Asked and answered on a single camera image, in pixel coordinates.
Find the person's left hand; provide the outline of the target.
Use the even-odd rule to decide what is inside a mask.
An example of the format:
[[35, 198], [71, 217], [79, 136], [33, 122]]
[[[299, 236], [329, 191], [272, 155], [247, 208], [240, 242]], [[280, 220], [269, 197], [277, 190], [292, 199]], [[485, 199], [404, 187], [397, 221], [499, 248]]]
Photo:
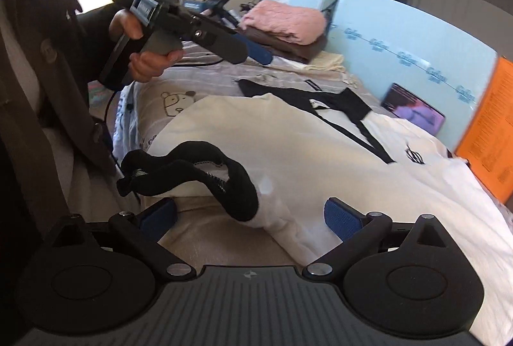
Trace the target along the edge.
[[[143, 37], [143, 29], [139, 20], [126, 9], [116, 12], [109, 26], [111, 41], [118, 41], [122, 35], [127, 35], [131, 40], [139, 40]], [[149, 51], [134, 53], [130, 56], [129, 72], [133, 80], [146, 83], [152, 78], [161, 76], [167, 68], [182, 58], [182, 49], [171, 51], [168, 54], [155, 54]]]

